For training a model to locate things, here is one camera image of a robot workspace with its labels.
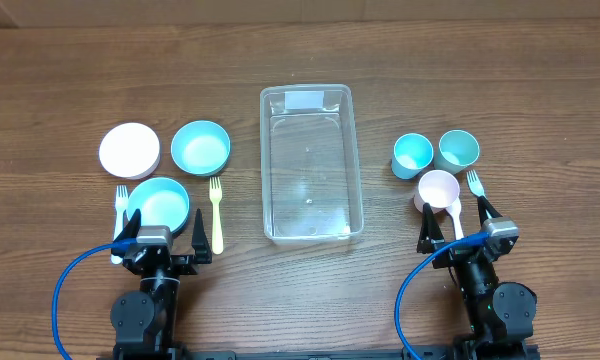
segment plastic fork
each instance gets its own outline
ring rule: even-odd
[[[209,200],[213,204],[213,230],[211,234],[211,250],[220,255],[224,251],[222,240],[222,224],[220,221],[220,201],[222,200],[222,185],[217,176],[209,180]]]
[[[487,197],[487,194],[484,192],[484,187],[480,182],[480,178],[478,177],[478,173],[475,170],[471,170],[467,173],[467,180],[469,181],[469,190],[471,190],[473,195],[476,197]]]
[[[128,205],[129,193],[127,192],[127,187],[124,185],[118,185],[116,187],[116,202],[114,203],[114,207],[116,209],[116,227],[113,231],[114,240],[122,232],[122,215],[127,210]]]

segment label on container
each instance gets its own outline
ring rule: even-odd
[[[285,109],[322,109],[323,104],[324,91],[289,91],[284,93]]]

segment blue cup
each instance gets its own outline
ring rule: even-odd
[[[433,160],[433,146],[420,134],[402,135],[393,147],[391,170],[400,179],[418,175]]]
[[[433,165],[438,170],[457,174],[480,157],[478,140],[464,130],[451,130],[440,138]]]

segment light blue cup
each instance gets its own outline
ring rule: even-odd
[[[480,157],[478,140],[464,130],[451,130],[440,138],[433,164],[436,169],[457,174]]]
[[[222,170],[230,152],[229,134],[213,121],[188,123],[171,141],[171,156],[176,165],[198,176],[211,176]]]
[[[420,134],[402,135],[393,147],[391,170],[400,179],[418,175],[433,160],[433,146]]]
[[[140,209],[142,215],[141,225],[166,225],[175,233],[189,217],[189,195],[173,179],[152,178],[133,189],[129,196],[127,219],[131,219],[136,209]]]

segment plastic bowl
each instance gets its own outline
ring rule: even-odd
[[[142,214],[141,225],[166,225],[175,233],[189,217],[189,195],[173,179],[149,179],[133,189],[129,196],[127,219],[130,219],[136,209],[140,209]]]
[[[98,156],[102,167],[111,175],[142,179],[151,175],[160,163],[160,141],[144,124],[121,124],[102,139]]]
[[[198,176],[211,176],[222,170],[230,152],[229,134],[213,121],[188,123],[171,142],[171,156],[176,165]]]

